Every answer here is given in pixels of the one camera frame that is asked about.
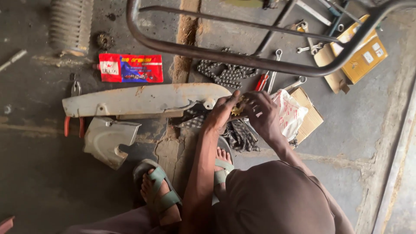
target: shock absorber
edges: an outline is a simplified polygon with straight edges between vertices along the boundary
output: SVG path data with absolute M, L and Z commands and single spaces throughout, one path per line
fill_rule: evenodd
M 94 0 L 52 0 L 49 45 L 61 54 L 88 54 Z

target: metal frame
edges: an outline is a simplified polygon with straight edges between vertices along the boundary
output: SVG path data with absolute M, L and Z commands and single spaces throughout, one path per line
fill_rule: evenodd
M 127 2 L 127 25 L 134 38 L 143 44 L 144 46 L 157 50 L 160 52 L 166 52 L 171 54 L 177 54 L 185 57 L 212 60 L 216 62 L 230 63 L 235 65 L 242 65 L 247 67 L 255 67 L 258 69 L 264 69 L 269 71 L 276 71 L 280 73 L 287 73 L 293 75 L 300 75 L 306 77 L 322 77 L 331 74 L 341 68 L 354 54 L 355 49 L 360 43 L 370 34 L 370 32 L 378 25 L 378 23 L 391 11 L 401 7 L 416 7 L 415 0 L 390 0 L 381 6 L 370 8 L 370 17 L 363 23 L 355 36 L 348 42 L 341 44 L 336 38 L 328 37 L 325 35 L 319 35 L 314 33 L 298 32 L 295 30 L 289 30 L 281 27 L 263 25 L 253 22 L 247 22 L 242 20 L 234 20 L 225 17 L 219 17 L 214 15 L 207 15 L 198 12 L 190 12 L 185 10 L 179 10 L 175 8 L 162 7 L 162 6 L 150 6 L 140 8 L 141 0 L 128 0 Z M 196 18 L 203 18 L 208 20 L 217 20 L 223 22 L 230 22 L 245 26 L 251 26 L 256 28 L 267 29 L 273 32 L 283 32 L 292 35 L 298 35 L 303 37 L 310 37 L 319 40 L 336 42 L 341 44 L 344 49 L 338 57 L 334 59 L 330 64 L 323 67 L 313 67 L 307 65 L 301 65 L 290 62 L 275 61 L 270 59 L 259 58 L 250 55 L 239 55 L 234 53 L 227 53 L 212 49 L 200 48 L 191 45 L 181 45 L 173 42 L 160 41 L 146 37 L 139 30 L 139 15 L 140 12 L 147 11 L 164 11 L 176 14 L 184 14 L 194 16 Z

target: person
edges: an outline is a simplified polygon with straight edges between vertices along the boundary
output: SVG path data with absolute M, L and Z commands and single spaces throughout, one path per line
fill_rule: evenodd
M 183 200 L 163 169 L 147 159 L 134 170 L 147 206 L 72 226 L 65 233 L 354 233 L 335 199 L 280 132 L 277 106 L 270 96 L 249 92 L 244 97 L 243 113 L 280 160 L 231 170 L 230 153 L 217 145 L 240 100 L 235 91 L 218 99 L 203 124 Z M 213 194 L 219 200 L 214 205 Z

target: spanner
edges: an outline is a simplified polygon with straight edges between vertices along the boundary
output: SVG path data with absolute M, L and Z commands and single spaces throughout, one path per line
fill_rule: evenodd
M 303 22 L 301 24 L 301 26 L 302 26 L 302 28 L 305 32 L 309 32 L 308 22 L 306 22 L 306 21 Z M 311 54 L 315 55 L 316 53 L 318 53 L 318 49 L 313 47 L 313 42 L 312 42 L 312 39 L 310 37 L 307 37 L 307 39 L 308 39 L 308 42 L 309 42 L 309 47 L 311 47 Z
M 307 78 L 306 78 L 306 77 L 304 77 L 304 76 L 299 76 L 298 80 L 297 80 L 295 83 L 293 83 L 293 84 L 291 84 L 291 85 L 287 86 L 286 88 L 284 88 L 284 90 L 289 91 L 290 89 L 292 89 L 292 88 L 294 88 L 294 87 L 296 87 L 296 86 L 299 86 L 299 85 L 301 85 L 301 84 L 305 83 L 305 82 L 306 82 L 306 80 L 307 80 Z
M 322 49 L 322 45 L 323 45 L 323 43 L 322 42 L 319 42 L 317 45 L 314 45 L 313 48 Z M 297 53 L 300 54 L 303 51 L 307 51 L 307 50 L 310 50 L 310 49 L 311 49 L 311 47 L 305 47 L 305 48 L 300 48 L 299 47 L 297 49 Z
M 280 58 L 282 57 L 283 51 L 281 49 L 276 50 L 276 61 L 280 61 Z M 270 94 L 272 92 L 273 84 L 275 83 L 277 72 L 272 72 L 272 77 L 270 78 L 269 87 L 267 88 L 267 93 Z

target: concrete floor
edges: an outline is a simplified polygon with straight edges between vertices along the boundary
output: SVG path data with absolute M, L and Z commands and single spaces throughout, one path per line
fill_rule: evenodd
M 47 45 L 49 2 L 0 3 L 0 62 L 5 62 L 21 48 L 29 52 L 17 64 L 0 73 L 0 106 L 5 109 L 0 113 L 0 220 L 16 216 L 15 227 L 10 233 L 33 230 L 56 233 L 72 224 L 92 222 L 130 210 L 135 196 L 130 173 L 135 162 L 143 158 L 158 160 L 182 193 L 197 140 L 195 131 L 175 131 L 166 119 L 137 120 L 144 124 L 139 128 L 136 143 L 121 147 L 129 156 L 122 168 L 113 171 L 91 155 L 82 153 L 83 141 L 77 137 L 76 119 L 72 120 L 71 136 L 65 138 L 61 99 L 69 96 L 70 73 L 77 74 L 84 93 L 136 84 L 103 83 L 94 76 L 90 69 L 90 64 L 97 61 L 98 49 L 94 46 L 86 58 L 55 58 Z M 198 8 L 198 4 L 184 2 L 187 0 L 148 0 L 143 1 L 142 6 Z M 326 13 L 312 0 L 305 2 L 322 14 Z M 109 52 L 160 54 L 132 38 L 125 22 L 125 5 L 125 0 L 96 0 L 92 34 L 109 31 L 114 36 L 116 46 Z M 351 4 L 350 8 L 357 16 L 364 14 L 357 5 Z M 202 0 L 200 5 L 200 11 L 204 13 L 266 24 L 271 24 L 280 10 L 281 7 L 267 11 L 234 7 L 220 0 Z M 120 16 L 111 21 L 106 17 L 109 13 Z M 309 22 L 311 32 L 323 33 L 325 30 L 321 23 L 298 7 L 286 22 L 289 25 L 300 19 Z M 188 29 L 182 28 L 189 21 L 177 15 L 157 13 L 143 15 L 141 22 L 142 30 L 149 36 L 175 42 L 182 39 L 177 38 L 177 34 L 187 32 Z M 197 26 L 195 43 L 198 46 L 231 47 L 244 53 L 254 52 L 266 33 L 206 20 L 197 20 Z M 309 79 L 302 86 L 324 117 L 324 123 L 296 151 L 338 201 L 357 233 L 371 233 L 373 229 L 415 75 L 415 12 L 390 14 L 382 28 L 384 31 L 379 32 L 379 36 L 389 56 L 351 86 L 347 95 L 335 95 L 323 78 Z M 282 61 L 314 65 L 310 54 L 295 53 L 295 48 L 306 44 L 302 37 L 277 34 L 263 56 L 272 58 L 272 51 L 280 48 L 283 50 Z M 179 64 L 182 60 L 163 53 L 162 58 L 165 83 L 183 80 L 180 70 L 183 66 Z M 286 86 L 293 79 L 294 76 L 278 74 L 275 89 Z M 210 82 L 191 66 L 189 82 L 205 81 Z M 243 91 L 254 88 L 256 82 L 257 79 L 245 80 Z M 259 146 L 262 148 L 259 153 L 236 153 L 236 167 L 247 169 L 278 159 L 262 140 Z M 407 189 L 403 192 L 406 194 L 411 194 L 410 186 L 414 184 L 410 168 L 411 162 L 406 170 L 409 174 L 401 186 Z M 397 215 L 407 203 L 406 199 L 400 199 L 387 225 L 386 231 L 390 233 L 400 233 L 397 225 L 401 223 L 397 220 L 401 219 Z M 405 223 L 412 220 L 414 218 L 408 218 Z

